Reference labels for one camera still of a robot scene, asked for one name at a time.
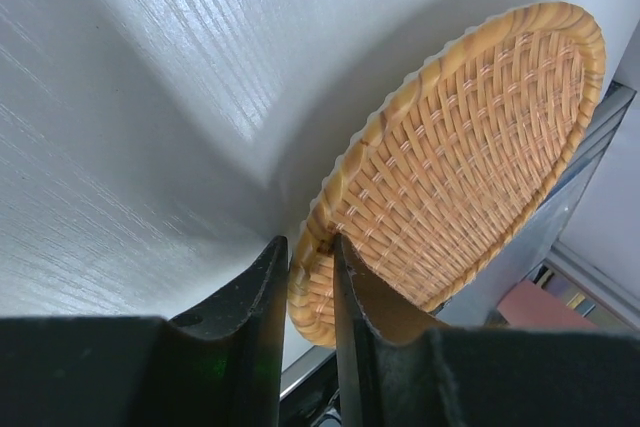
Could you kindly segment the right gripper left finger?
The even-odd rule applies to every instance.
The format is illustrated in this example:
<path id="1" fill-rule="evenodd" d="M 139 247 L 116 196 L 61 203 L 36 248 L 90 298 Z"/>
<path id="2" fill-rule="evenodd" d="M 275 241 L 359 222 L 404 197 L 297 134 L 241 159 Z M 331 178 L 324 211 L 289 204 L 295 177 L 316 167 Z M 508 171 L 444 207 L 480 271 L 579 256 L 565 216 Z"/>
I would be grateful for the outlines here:
<path id="1" fill-rule="evenodd" d="M 274 426 L 288 245 L 171 318 L 1 322 L 5 426 Z"/>

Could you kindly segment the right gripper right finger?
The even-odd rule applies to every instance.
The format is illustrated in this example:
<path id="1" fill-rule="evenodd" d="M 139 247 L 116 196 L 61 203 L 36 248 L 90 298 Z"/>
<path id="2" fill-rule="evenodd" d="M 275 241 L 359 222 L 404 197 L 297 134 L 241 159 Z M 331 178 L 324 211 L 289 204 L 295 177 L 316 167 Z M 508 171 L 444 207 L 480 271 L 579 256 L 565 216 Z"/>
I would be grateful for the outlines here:
<path id="1" fill-rule="evenodd" d="M 346 426 L 635 426 L 639 338 L 451 327 L 337 235 L 334 315 Z"/>

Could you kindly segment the round woven wicker plate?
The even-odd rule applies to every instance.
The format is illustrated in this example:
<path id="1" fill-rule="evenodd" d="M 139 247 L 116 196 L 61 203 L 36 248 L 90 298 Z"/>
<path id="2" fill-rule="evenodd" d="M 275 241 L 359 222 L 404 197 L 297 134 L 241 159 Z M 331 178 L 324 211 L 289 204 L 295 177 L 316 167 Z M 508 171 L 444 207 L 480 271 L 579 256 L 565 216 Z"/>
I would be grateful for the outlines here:
<path id="1" fill-rule="evenodd" d="M 448 42 L 355 133 L 311 201 L 288 313 L 333 347 L 333 239 L 413 305 L 447 302 L 519 233 L 572 160 L 600 100 L 606 45 L 566 2 L 511 9 Z"/>

